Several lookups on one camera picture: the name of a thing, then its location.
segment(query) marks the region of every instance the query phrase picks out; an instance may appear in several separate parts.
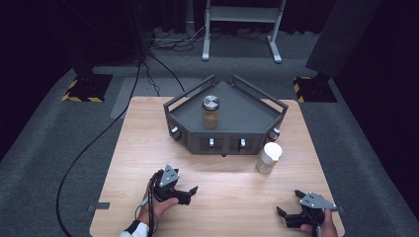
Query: cup lid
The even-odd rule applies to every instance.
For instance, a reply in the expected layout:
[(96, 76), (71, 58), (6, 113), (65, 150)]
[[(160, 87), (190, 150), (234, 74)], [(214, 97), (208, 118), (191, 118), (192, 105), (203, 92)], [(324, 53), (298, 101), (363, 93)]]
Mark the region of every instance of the cup lid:
[(276, 164), (280, 160), (282, 154), (283, 148), (279, 144), (268, 142), (263, 148), (261, 158), (266, 164)]
[(216, 96), (205, 96), (203, 99), (203, 107), (208, 111), (215, 111), (219, 108), (219, 99)]

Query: metal handle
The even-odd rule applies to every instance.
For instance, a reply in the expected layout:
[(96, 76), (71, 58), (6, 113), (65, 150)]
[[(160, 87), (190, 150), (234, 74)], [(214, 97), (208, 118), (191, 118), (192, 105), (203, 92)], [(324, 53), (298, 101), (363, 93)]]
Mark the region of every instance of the metal handle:
[(277, 127), (274, 127), (274, 129), (269, 134), (268, 139), (274, 142), (278, 139), (278, 137), (280, 137), (280, 129)]

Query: black curtain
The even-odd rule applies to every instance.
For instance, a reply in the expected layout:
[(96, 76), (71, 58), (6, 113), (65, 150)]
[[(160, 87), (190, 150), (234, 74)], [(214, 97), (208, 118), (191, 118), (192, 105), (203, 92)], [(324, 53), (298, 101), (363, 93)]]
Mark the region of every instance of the black curtain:
[[(288, 0), (280, 24), (280, 31), (320, 33), (336, 0)], [(213, 0), (213, 6), (238, 7), (280, 7), (281, 0)], [(194, 0), (195, 31), (205, 24), (207, 0)], [(211, 27), (221, 28), (224, 33), (236, 34), (238, 29), (260, 29), (267, 33), (272, 30), (269, 23), (211, 22)]]
[(280, 31), (319, 34), (336, 0), (288, 0), (284, 8)]
[(163, 32), (175, 34), (186, 32), (187, 0), (153, 0), (153, 17), (150, 19), (154, 28), (161, 27)]

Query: dark background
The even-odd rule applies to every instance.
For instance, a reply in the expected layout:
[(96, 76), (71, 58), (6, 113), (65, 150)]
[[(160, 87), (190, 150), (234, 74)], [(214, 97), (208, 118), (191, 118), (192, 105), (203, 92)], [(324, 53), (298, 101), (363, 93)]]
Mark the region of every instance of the dark background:
[[(67, 2), (104, 35), (133, 49), (124, 1)], [(411, 2), (382, 1), (335, 82), (386, 172), (418, 216), (419, 9)], [(0, 9), (1, 159), (72, 60), (50, 1), (6, 0)], [(62, 9), (68, 30), (91, 67), (133, 54), (98, 35), (69, 8)]]

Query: wrist strap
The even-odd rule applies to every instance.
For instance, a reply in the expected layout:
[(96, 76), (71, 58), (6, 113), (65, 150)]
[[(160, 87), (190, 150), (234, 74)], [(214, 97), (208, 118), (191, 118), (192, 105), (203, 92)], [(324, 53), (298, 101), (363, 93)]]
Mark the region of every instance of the wrist strap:
[(134, 237), (146, 237), (148, 234), (148, 229), (148, 225), (140, 222), (139, 220), (135, 220), (132, 222), (132, 225), (126, 229), (126, 232)]

